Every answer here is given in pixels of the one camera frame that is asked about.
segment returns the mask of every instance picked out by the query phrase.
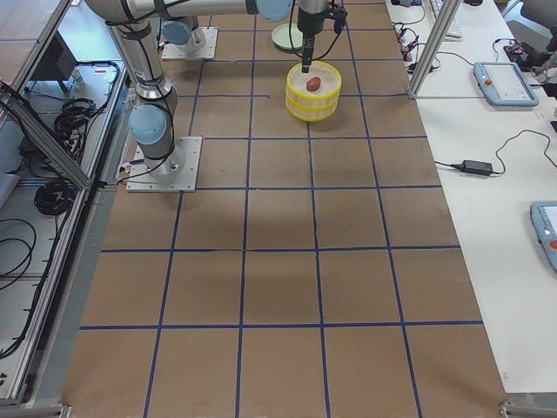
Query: electronic device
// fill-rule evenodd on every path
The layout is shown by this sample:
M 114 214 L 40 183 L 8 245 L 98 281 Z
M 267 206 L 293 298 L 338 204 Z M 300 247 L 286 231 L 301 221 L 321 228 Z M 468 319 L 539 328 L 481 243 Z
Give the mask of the electronic device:
M 549 264 L 557 271 L 557 202 L 532 203 L 530 218 Z
M 534 107 L 540 102 L 516 63 L 476 63 L 473 74 L 490 105 Z
M 443 7 L 443 0 L 429 0 L 429 5 L 432 9 L 433 16 L 437 18 L 440 13 L 441 7 Z M 451 21 L 451 26 L 449 26 L 448 31 L 445 34 L 445 41 L 461 41 L 463 37 L 462 28 L 460 28 L 459 23 L 456 19 Z

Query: white keyboard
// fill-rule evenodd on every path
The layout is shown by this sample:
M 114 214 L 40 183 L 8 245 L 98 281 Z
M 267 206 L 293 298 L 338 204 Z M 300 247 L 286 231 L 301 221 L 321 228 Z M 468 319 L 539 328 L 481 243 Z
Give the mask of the white keyboard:
M 429 0 L 431 5 L 433 15 L 435 18 L 439 15 L 441 7 L 443 6 L 443 0 Z M 462 40 L 462 29 L 456 19 L 453 19 L 449 30 L 446 32 L 445 41 L 461 41 Z

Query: red object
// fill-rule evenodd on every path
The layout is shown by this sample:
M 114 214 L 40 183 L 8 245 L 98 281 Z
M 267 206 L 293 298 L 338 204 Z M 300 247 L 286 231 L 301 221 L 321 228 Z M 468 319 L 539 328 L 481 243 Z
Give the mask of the red object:
M 319 87 L 321 87 L 321 78 L 314 77 L 310 78 L 307 83 L 305 83 L 305 87 L 308 91 L 317 91 Z

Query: brown floor tile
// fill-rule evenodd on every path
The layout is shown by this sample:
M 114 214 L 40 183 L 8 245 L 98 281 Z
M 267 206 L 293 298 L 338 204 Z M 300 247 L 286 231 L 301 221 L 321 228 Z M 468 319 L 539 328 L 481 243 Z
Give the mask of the brown floor tile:
M 356 61 L 362 94 L 400 94 L 408 88 L 408 74 L 399 61 Z
M 72 416 L 143 416 L 156 336 L 155 330 L 80 331 L 62 390 Z
M 337 34 L 332 30 L 332 21 L 326 21 L 325 30 L 315 37 L 315 52 L 313 56 L 320 57 L 323 55 L 331 46 L 336 36 Z M 340 34 L 339 40 L 335 43 L 331 52 L 329 52 L 323 61 L 328 62 L 328 59 L 352 59 L 352 50 L 350 48 L 350 42 L 348 41 L 347 31 L 343 31 Z
M 255 63 L 254 94 L 273 94 L 285 97 L 286 76 L 298 61 L 264 61 Z
M 306 140 L 252 141 L 250 187 L 309 187 L 310 155 Z
M 374 139 L 372 148 L 381 185 L 440 184 L 427 139 Z
M 407 329 L 428 418 L 495 418 L 505 393 L 482 326 Z
M 253 32 L 220 32 L 215 59 L 221 61 L 253 59 Z
M 364 108 L 372 137 L 426 135 L 418 106 L 407 96 L 364 98 Z
M 459 240 L 445 194 L 433 189 L 381 192 L 392 246 L 456 246 Z
M 247 138 L 250 98 L 198 98 L 192 134 L 214 138 Z
M 399 321 L 386 251 L 319 254 L 325 322 Z
M 245 192 L 198 190 L 184 196 L 176 248 L 242 249 Z
M 357 187 L 375 184 L 369 145 L 365 139 L 312 141 L 313 181 L 317 187 Z
M 357 59 L 399 59 L 402 64 L 399 43 L 392 29 L 353 30 L 350 39 Z
M 189 136 L 193 102 L 194 98 L 178 98 L 178 106 L 174 112 L 174 132 L 176 136 Z
M 227 30 L 253 30 L 254 15 L 237 14 L 237 15 L 214 15 L 211 19 L 211 26 L 215 26 L 224 32 L 219 35 L 228 35 Z
M 255 59 L 299 60 L 293 52 L 277 48 L 272 42 L 271 35 L 272 33 L 269 30 L 257 31 L 255 35 Z
M 206 62 L 199 94 L 252 94 L 252 63 Z
M 103 248 L 170 248 L 177 193 L 128 193 L 118 189 Z
M 238 324 L 241 252 L 175 253 L 165 324 Z
M 167 253 L 101 254 L 82 325 L 158 324 L 168 259 Z
M 240 415 L 323 417 L 325 391 L 318 329 L 246 329 Z
M 163 331 L 149 418 L 234 416 L 237 363 L 237 330 Z
M 164 61 L 164 74 L 172 81 L 179 95 L 193 95 L 198 90 L 199 61 Z
M 342 77 L 342 87 L 340 94 L 355 95 L 359 94 L 358 83 L 356 82 L 356 71 L 352 61 L 331 61 L 329 64 L 334 66 Z
M 285 94 L 253 99 L 252 136 L 254 138 L 307 138 L 307 123 L 286 109 Z
M 315 192 L 319 246 L 384 246 L 375 190 Z
M 309 191 L 251 191 L 247 245 L 258 248 L 314 248 Z
M 248 253 L 246 324 L 317 324 L 315 253 Z
M 246 139 L 210 139 L 203 143 L 198 187 L 244 187 Z
M 310 124 L 312 138 L 366 136 L 359 98 L 339 98 L 337 110 L 322 122 Z
M 350 29 L 392 29 L 391 17 L 384 4 L 347 4 Z
M 418 416 L 399 327 L 329 328 L 325 334 L 332 416 Z
M 481 320 L 459 249 L 394 251 L 405 320 Z
M 294 11 L 294 16 L 292 17 L 292 23 L 296 24 L 298 14 L 296 13 L 296 11 Z M 258 22 L 258 30 L 273 30 L 275 29 L 277 26 L 280 26 L 281 24 L 288 24 L 288 17 L 284 20 L 281 20 L 280 22 L 271 22 L 270 20 L 265 19 L 263 16 L 261 16 L 260 14 L 257 15 L 257 22 Z

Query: power adapter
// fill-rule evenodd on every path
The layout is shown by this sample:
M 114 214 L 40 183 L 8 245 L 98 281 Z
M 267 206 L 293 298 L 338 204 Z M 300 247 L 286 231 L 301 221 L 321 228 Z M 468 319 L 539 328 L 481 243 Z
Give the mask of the power adapter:
M 495 174 L 492 164 L 484 161 L 465 159 L 460 164 L 450 164 L 450 166 L 460 172 L 477 174 L 479 176 L 491 176 L 492 174 Z

